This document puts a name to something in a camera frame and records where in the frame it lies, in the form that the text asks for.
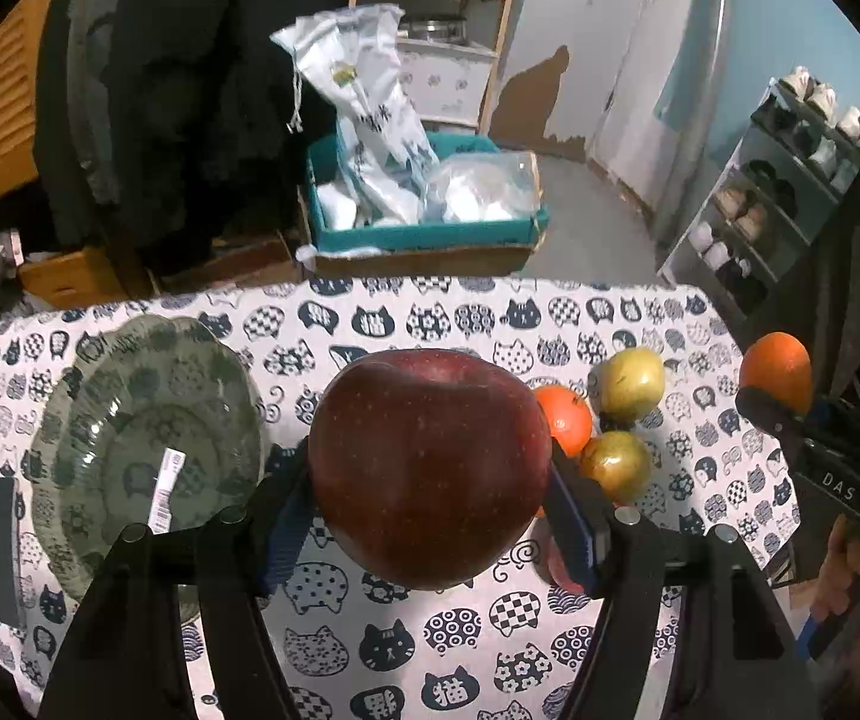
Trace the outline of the green apple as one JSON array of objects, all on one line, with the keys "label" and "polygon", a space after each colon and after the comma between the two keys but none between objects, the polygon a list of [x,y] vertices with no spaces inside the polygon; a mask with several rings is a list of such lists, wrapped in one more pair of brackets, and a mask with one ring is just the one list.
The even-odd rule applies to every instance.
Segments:
[{"label": "green apple", "polygon": [[588,442],[578,458],[578,470],[594,479],[615,504],[632,504],[648,486],[653,460],[640,437],[629,431],[606,431]]},{"label": "green apple", "polygon": [[663,399],[663,361],[653,349],[622,349],[599,366],[599,410],[619,422],[633,422]]}]

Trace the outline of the small orange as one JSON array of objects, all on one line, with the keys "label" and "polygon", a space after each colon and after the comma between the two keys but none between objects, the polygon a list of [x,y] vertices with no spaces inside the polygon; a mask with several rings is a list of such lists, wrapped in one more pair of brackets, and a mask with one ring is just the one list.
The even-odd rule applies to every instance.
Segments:
[{"label": "small orange", "polygon": [[567,457],[578,457],[593,437],[594,418],[588,402],[563,385],[542,385],[534,395],[555,442]]}]

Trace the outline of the large red apple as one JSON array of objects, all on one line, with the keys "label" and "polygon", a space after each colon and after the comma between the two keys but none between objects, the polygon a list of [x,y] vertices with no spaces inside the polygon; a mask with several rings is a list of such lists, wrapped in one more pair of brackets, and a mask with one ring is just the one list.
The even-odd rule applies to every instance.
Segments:
[{"label": "large red apple", "polygon": [[523,535],[552,438],[536,395],[459,351],[391,349],[324,390],[308,436],[321,515],[366,571],[412,590],[476,577]]}]

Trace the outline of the cat pattern tablecloth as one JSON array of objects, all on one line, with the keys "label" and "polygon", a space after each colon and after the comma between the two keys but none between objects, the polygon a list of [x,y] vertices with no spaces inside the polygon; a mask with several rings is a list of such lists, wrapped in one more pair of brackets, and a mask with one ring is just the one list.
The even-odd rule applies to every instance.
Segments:
[{"label": "cat pattern tablecloth", "polygon": [[309,280],[0,321],[0,713],[812,718],[695,288]]}]

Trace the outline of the metal shoe rack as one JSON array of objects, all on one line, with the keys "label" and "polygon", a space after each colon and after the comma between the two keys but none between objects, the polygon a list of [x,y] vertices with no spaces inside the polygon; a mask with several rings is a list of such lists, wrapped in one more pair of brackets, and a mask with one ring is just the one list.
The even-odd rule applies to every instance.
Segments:
[{"label": "metal shoe rack", "polygon": [[860,110],[802,65],[773,78],[659,277],[745,320],[816,240],[860,170]]}]

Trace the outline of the clear plastic bag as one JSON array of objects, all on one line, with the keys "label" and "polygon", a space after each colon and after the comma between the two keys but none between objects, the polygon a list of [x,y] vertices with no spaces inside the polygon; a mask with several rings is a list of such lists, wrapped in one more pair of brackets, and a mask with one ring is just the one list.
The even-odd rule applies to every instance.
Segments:
[{"label": "clear plastic bag", "polygon": [[433,167],[422,193],[424,223],[527,220],[542,208],[532,151],[455,153]]}]

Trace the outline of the teal cardboard box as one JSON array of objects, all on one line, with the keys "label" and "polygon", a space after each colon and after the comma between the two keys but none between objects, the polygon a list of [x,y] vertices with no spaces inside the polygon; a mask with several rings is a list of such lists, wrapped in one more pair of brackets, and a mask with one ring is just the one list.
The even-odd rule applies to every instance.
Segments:
[{"label": "teal cardboard box", "polygon": [[339,177],[336,138],[306,153],[302,208],[308,244],[298,260],[320,277],[508,277],[521,270],[546,236],[546,208],[531,221],[357,227],[332,231],[318,190]]}]

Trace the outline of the wooden drawer box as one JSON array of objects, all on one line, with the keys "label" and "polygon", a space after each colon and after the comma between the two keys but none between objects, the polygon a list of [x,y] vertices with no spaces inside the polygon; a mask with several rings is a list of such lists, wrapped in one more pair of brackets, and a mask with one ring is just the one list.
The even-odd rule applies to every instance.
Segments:
[{"label": "wooden drawer box", "polygon": [[43,262],[26,262],[17,275],[27,293],[55,309],[77,309],[126,298],[108,255],[96,247],[85,247]]}]

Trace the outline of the white patterned storage box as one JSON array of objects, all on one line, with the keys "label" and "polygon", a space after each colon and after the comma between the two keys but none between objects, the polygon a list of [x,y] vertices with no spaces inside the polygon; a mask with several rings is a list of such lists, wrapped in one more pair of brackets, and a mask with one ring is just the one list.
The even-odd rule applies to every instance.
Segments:
[{"label": "white patterned storage box", "polygon": [[422,121],[476,128],[495,54],[467,46],[417,39],[398,42],[401,86]]}]

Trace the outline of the steel pot on shelf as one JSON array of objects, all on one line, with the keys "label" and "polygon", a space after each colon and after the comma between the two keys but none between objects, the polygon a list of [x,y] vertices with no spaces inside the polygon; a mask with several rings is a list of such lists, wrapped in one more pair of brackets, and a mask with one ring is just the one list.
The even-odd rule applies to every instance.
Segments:
[{"label": "steel pot on shelf", "polygon": [[459,15],[405,15],[399,21],[399,39],[467,46],[467,20]]}]

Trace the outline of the black hanging coat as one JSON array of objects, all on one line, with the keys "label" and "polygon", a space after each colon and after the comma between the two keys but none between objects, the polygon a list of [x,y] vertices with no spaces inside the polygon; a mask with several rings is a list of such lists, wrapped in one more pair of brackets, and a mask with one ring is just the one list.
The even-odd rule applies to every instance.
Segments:
[{"label": "black hanging coat", "polygon": [[279,29],[347,0],[51,0],[33,158],[64,250],[121,242],[160,277],[292,231],[334,127]]}]

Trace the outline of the white rice bag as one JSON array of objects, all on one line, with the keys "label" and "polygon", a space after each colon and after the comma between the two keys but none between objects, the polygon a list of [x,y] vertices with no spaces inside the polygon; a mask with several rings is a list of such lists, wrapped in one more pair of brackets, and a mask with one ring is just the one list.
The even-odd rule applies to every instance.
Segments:
[{"label": "white rice bag", "polygon": [[357,224],[416,226],[438,156],[402,87],[402,8],[362,5],[300,16],[270,40],[292,59],[297,85],[336,110],[336,164]]}]

